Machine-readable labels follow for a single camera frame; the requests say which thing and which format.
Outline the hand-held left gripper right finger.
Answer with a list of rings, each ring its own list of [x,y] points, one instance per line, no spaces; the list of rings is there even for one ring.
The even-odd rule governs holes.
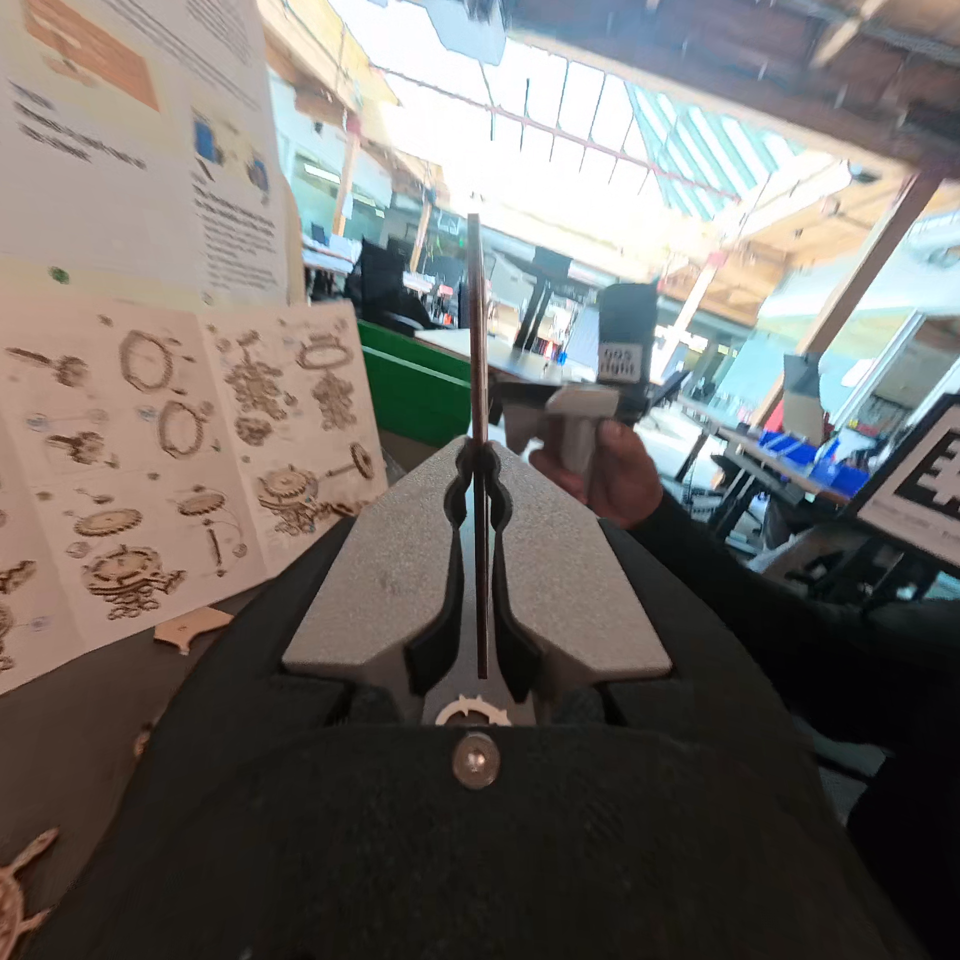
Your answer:
[[[673,663],[597,516],[490,444],[496,660],[511,698],[666,677]]]

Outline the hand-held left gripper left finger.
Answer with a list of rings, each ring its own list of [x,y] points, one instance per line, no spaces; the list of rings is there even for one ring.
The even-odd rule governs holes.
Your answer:
[[[427,694],[450,671],[467,442],[450,441],[361,511],[283,654],[289,673]]]

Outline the wooden cutout sheet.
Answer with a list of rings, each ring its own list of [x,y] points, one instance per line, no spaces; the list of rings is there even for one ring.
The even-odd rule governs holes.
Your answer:
[[[472,543],[476,615],[476,664],[480,680],[490,674],[490,498],[489,362],[487,348],[487,298],[482,226],[479,215],[466,219],[466,306],[470,335],[471,435],[469,466],[472,490]]]

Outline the person's right forearm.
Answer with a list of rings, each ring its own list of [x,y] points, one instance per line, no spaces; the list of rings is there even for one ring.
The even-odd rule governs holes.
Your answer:
[[[957,599],[856,608],[814,602],[738,562],[670,495],[630,535],[701,599],[765,672],[958,676]]]

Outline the person's right hand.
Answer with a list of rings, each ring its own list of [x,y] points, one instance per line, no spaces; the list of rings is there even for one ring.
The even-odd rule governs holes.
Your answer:
[[[651,517],[664,499],[656,466],[640,436],[615,419],[600,421],[594,437],[588,482],[562,466],[555,440],[534,450],[529,463],[597,517],[621,529],[633,529]]]

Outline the brown-top desk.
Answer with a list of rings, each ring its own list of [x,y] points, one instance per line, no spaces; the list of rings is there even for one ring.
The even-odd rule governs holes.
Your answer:
[[[437,352],[462,359],[471,364],[477,358],[485,359],[490,384],[495,381],[541,382],[562,385],[567,382],[594,382],[596,373],[591,366],[566,359],[560,354],[547,356],[513,347],[509,342],[487,331],[486,280],[479,280],[479,305],[475,305],[474,266],[467,261],[463,278],[457,287],[459,316],[464,315],[466,328],[422,331],[414,340]]]

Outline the desk with black legs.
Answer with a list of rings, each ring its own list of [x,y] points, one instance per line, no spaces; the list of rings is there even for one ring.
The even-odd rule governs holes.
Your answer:
[[[677,401],[676,406],[699,433],[675,472],[674,483],[684,491],[693,489],[694,466],[709,439],[726,443],[723,456],[734,467],[731,483],[706,522],[707,529],[716,537],[726,539],[732,534],[760,493],[790,506],[804,500],[816,503],[828,517],[851,503],[850,495],[812,478],[811,467],[803,467],[789,460],[785,453],[761,445],[749,430],[726,425],[709,407],[688,399]]]

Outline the small curved wooden piece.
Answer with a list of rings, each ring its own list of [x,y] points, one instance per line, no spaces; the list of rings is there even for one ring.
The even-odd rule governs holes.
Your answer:
[[[234,615],[231,613],[213,606],[202,606],[157,624],[152,638],[154,642],[172,647],[178,654],[187,657],[198,638],[221,631],[233,621]]]

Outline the stacked green plastic bins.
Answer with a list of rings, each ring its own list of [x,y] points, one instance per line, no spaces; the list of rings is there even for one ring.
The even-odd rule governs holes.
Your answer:
[[[418,339],[359,320],[377,427],[440,449],[468,433],[471,365]]]

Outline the illustrated instruction leaflet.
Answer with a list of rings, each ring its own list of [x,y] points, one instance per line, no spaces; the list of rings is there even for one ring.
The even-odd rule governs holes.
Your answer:
[[[352,304],[9,293],[2,693],[277,576],[387,490]]]

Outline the blue plastic bins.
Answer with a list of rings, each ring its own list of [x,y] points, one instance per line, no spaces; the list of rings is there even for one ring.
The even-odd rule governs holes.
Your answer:
[[[858,466],[858,455],[869,451],[862,440],[855,432],[841,430],[816,448],[793,435],[764,430],[759,435],[759,446],[820,487],[852,498],[871,477],[869,470]]]

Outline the black office chair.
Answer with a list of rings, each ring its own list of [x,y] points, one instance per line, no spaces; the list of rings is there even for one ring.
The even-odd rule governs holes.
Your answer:
[[[428,320],[424,306],[403,282],[402,256],[367,239],[350,275],[344,292],[351,300],[359,320],[380,323],[386,315],[397,316],[424,328]]]

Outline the black-white tag sign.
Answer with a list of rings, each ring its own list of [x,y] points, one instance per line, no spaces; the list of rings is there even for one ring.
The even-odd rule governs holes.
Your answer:
[[[959,570],[959,396],[941,395],[848,504],[852,519]]]

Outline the wooden ship wheel piece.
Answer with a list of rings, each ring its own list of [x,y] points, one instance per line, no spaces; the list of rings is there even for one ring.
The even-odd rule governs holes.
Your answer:
[[[28,915],[26,894],[18,880],[18,873],[41,857],[57,841],[59,834],[56,826],[43,831],[22,848],[10,863],[1,866],[1,959],[10,959],[18,941],[39,928],[51,911],[48,907]]]

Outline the white text instruction poster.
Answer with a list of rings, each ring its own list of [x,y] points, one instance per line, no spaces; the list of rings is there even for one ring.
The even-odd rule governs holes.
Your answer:
[[[1,3],[2,282],[284,306],[257,2]]]

